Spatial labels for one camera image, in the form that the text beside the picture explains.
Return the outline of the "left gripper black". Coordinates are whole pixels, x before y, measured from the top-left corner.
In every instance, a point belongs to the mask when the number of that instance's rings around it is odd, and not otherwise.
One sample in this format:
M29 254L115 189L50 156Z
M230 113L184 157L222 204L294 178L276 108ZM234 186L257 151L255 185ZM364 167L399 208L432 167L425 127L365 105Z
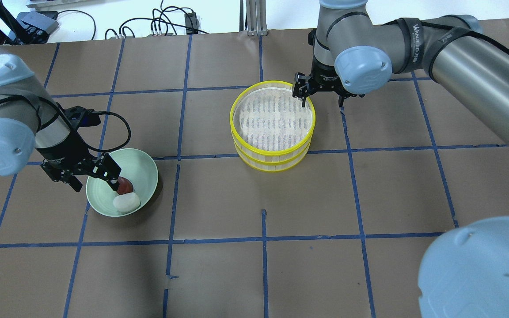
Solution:
M50 179L65 182L77 193L83 187L77 175L106 181L115 192L119 189L121 167L107 153L99 157L91 155L89 146L76 131L70 131L56 145L40 148L40 153L44 157L41 167Z

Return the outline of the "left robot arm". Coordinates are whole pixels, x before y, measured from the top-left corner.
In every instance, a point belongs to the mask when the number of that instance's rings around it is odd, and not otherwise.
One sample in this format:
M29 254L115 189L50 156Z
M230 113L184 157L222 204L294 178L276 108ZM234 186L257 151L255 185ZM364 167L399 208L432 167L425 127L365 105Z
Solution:
M27 64L14 54L0 55L0 176L20 172L33 151L43 156L41 168L54 182L79 192L79 175L101 179L119 189L121 167L109 150L89 146L81 127L99 125L105 111L54 101Z

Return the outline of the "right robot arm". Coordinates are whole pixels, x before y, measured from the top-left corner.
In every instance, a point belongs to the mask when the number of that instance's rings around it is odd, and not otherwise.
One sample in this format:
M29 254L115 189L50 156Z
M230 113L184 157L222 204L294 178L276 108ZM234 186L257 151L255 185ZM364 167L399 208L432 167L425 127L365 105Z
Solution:
M311 73L292 89L305 100L382 88L394 74L423 69L509 146L509 49L482 34L471 15L373 25L365 0L322 0ZM509 318L509 216L472 222L430 244L419 267L423 318Z

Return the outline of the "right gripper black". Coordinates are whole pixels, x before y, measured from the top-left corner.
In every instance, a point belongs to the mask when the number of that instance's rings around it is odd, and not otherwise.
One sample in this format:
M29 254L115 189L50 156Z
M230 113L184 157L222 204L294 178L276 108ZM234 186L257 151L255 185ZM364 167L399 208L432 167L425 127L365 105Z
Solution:
M309 75L301 72L296 73L293 83L293 97L300 98L302 107L306 107L307 98L317 92L336 93L338 95L338 107L343 107L345 99L365 96L364 94L346 91L333 66L313 62Z

